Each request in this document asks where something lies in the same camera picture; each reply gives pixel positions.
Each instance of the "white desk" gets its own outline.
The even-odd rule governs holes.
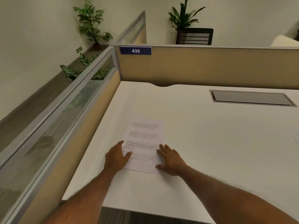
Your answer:
[[[121,82],[63,200],[96,177],[131,117],[162,119],[165,143],[195,169],[246,189],[299,220],[299,108],[214,103],[209,89],[299,91]],[[119,172],[104,206],[214,223],[179,177]]]

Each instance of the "finger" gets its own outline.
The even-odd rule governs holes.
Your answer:
[[[156,165],[156,168],[157,168],[158,170],[165,170],[165,165],[158,164],[158,165]]]
[[[129,158],[130,158],[130,156],[132,155],[132,151],[130,151],[130,152],[128,152],[126,155],[125,155],[125,159],[127,160],[127,162],[128,162],[128,160],[129,160]]]
[[[166,155],[166,153],[165,153],[164,151],[162,151],[162,150],[160,150],[160,149],[157,149],[157,153],[158,153],[159,155],[161,155],[161,156],[163,157],[163,159],[164,159],[164,156]]]
[[[180,155],[176,150],[173,149],[174,154]]]
[[[169,151],[162,144],[160,144],[160,149],[166,154],[169,153]]]
[[[165,145],[165,148],[170,152],[172,151],[172,149],[168,145]]]

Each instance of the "black chair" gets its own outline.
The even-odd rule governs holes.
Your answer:
[[[211,28],[186,28],[178,30],[176,45],[211,45],[214,30]]]

